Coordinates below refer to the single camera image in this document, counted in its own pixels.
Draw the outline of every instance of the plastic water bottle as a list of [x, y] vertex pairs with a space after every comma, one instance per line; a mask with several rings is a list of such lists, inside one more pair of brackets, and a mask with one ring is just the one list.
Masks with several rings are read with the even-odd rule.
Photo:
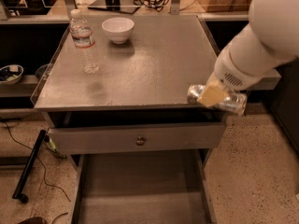
[[93, 38], [93, 29], [79, 9], [71, 11], [70, 33], [72, 35], [78, 60], [86, 73], [99, 70], [98, 50]]

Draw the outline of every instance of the metal table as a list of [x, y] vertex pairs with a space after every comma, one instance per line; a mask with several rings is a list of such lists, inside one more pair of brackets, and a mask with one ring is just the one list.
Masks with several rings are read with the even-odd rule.
[[[215, 223], [202, 165], [208, 151], [221, 140], [225, 114], [189, 105], [186, 100], [189, 86], [205, 84], [216, 61], [215, 50], [201, 22], [194, 15], [133, 16], [130, 18], [135, 22], [135, 30], [131, 39], [126, 44], [115, 45], [104, 37], [101, 29], [102, 21], [109, 17], [88, 17], [101, 57], [100, 72], [90, 75], [82, 71], [69, 35], [45, 78], [43, 89], [36, 91], [40, 92], [35, 109], [43, 112], [50, 126], [49, 135], [78, 170], [76, 199], [69, 221], [101, 223], [106, 217], [119, 223], [133, 215], [139, 222], [127, 219], [124, 223]], [[175, 198], [175, 191], [169, 193], [169, 189], [160, 189], [171, 198], [166, 195], [153, 201], [157, 195], [147, 195], [145, 204], [145, 200], [136, 197], [140, 193], [157, 192], [148, 187], [149, 183], [145, 185], [144, 180], [135, 181], [135, 178], [143, 176], [144, 165], [156, 163], [162, 154], [167, 153], [167, 160], [168, 152], [174, 159], [170, 163], [176, 163], [178, 155], [183, 157], [179, 160], [185, 165], [182, 170], [187, 172], [183, 174], [179, 169], [178, 175], [185, 176], [185, 194], [180, 198], [175, 195]], [[117, 165], [105, 162], [108, 154], [114, 154], [114, 161], [132, 156], [138, 159], [133, 164], [137, 170], [133, 172], [132, 181], [138, 183], [138, 189], [134, 186], [130, 192], [128, 189], [121, 192], [113, 186], [115, 183], [109, 184], [115, 187], [109, 197], [135, 197], [128, 200], [133, 213], [126, 209], [128, 204], [120, 207], [120, 203], [105, 199], [107, 195], [98, 190], [100, 180], [109, 178], [105, 174], [115, 172], [98, 173], [98, 168]], [[127, 161], [120, 162], [118, 170], [126, 164]], [[165, 166], [167, 164], [161, 162], [157, 170]], [[154, 180], [152, 185], [158, 186], [165, 181], [161, 177]], [[119, 211], [107, 217], [111, 214], [111, 209], [106, 209], [108, 206], [112, 206], [112, 210], [116, 206]]]

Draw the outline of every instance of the black metal stand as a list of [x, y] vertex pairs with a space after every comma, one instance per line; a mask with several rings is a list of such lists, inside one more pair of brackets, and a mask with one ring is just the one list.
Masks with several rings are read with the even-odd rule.
[[36, 139], [36, 143], [35, 143], [35, 146], [34, 148], [32, 149], [32, 152], [31, 152], [31, 155], [28, 159], [28, 162], [26, 163], [26, 166], [25, 168], [23, 169], [22, 171], [22, 174], [21, 174], [21, 177], [20, 177], [20, 180], [19, 180], [19, 183], [15, 189], [15, 192], [13, 193], [12, 195], [12, 198], [13, 199], [19, 199], [22, 203], [27, 203], [28, 202], [28, 197], [25, 195], [25, 194], [22, 194], [22, 190], [26, 184], [26, 181], [27, 181], [27, 178], [28, 178], [28, 175], [30, 174], [30, 171], [32, 169], [32, 166], [36, 160], [36, 156], [37, 156], [37, 153], [38, 153], [38, 150], [44, 140], [44, 137], [46, 135], [46, 131], [45, 130], [41, 130], [39, 132], [39, 135]]

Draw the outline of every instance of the tabletop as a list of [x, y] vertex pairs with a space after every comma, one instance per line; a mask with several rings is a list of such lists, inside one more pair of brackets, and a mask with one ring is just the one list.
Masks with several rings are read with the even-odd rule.
[[123, 45], [104, 36], [101, 24], [110, 17], [87, 17], [101, 57], [100, 71], [83, 72], [68, 35], [35, 108], [72, 111], [190, 106], [187, 89], [191, 84], [206, 84], [217, 58], [197, 17], [129, 16], [135, 29]]

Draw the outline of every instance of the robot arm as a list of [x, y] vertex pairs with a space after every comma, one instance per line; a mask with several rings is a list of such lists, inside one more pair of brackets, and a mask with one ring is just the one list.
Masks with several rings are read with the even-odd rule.
[[249, 24], [219, 55], [198, 102], [212, 106], [299, 56], [299, 0], [252, 0]]

